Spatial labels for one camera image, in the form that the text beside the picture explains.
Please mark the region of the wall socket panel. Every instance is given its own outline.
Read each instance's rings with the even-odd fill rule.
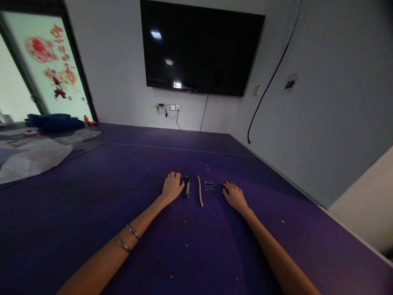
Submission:
[[[172,104],[172,106],[175,106],[175,109],[171,110],[171,104],[163,104],[164,106],[162,107],[162,109],[167,110],[167,111],[177,111],[179,110],[179,112],[181,112],[181,105],[178,104]]]

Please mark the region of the television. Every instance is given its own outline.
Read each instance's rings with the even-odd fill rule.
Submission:
[[[140,0],[146,84],[243,96],[265,16]]]

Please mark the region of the white stick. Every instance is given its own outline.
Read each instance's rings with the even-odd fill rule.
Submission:
[[[201,192],[201,180],[199,179],[199,175],[197,177],[198,177],[198,182],[199,182],[199,200],[201,201],[201,206],[203,207],[202,192]]]

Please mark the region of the silver bracelet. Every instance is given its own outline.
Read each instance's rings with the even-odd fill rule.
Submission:
[[[128,224],[126,224],[126,227],[129,229],[129,231],[134,235],[134,236],[136,236],[136,238],[139,240],[139,236],[138,236],[138,234],[128,225]]]
[[[126,244],[123,243],[123,241],[116,235],[115,236],[115,241],[127,252],[131,252],[131,249],[127,247]]]

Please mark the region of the wrist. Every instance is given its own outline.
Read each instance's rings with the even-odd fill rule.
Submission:
[[[168,204],[166,203],[163,195],[159,195],[158,198],[154,201],[154,203],[162,210],[164,209]]]
[[[252,211],[252,210],[250,209],[250,207],[248,207],[248,206],[241,207],[241,208],[239,208],[237,211],[238,211],[238,212],[240,213],[240,215],[243,216],[243,217],[249,215],[250,213],[253,213],[253,211]]]

